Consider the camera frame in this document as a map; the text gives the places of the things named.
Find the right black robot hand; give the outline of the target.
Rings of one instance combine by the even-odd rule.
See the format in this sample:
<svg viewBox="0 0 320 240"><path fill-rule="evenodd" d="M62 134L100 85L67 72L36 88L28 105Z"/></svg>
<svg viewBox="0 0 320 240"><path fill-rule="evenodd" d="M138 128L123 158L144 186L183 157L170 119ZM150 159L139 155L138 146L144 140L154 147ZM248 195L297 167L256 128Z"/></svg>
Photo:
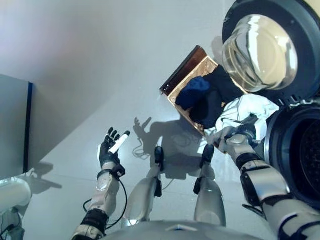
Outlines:
<svg viewBox="0 0 320 240"><path fill-rule="evenodd" d="M236 134L244 135L250 145L257 145L257 131L255 127L255 123L258 121L258 117L254 114L251 114L246 119L244 119L240 126L236 129Z"/></svg>

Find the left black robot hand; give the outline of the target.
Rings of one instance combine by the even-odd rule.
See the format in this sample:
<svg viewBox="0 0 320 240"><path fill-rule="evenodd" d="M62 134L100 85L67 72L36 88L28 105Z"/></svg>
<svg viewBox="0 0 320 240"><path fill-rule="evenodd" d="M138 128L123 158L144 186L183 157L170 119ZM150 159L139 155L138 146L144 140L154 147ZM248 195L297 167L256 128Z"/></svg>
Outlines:
<svg viewBox="0 0 320 240"><path fill-rule="evenodd" d="M125 131L122 135L111 127L98 147L97 158L100 162L101 168L106 164L113 163L115 166L120 165L119 149L130 136L130 131Z"/></svg>

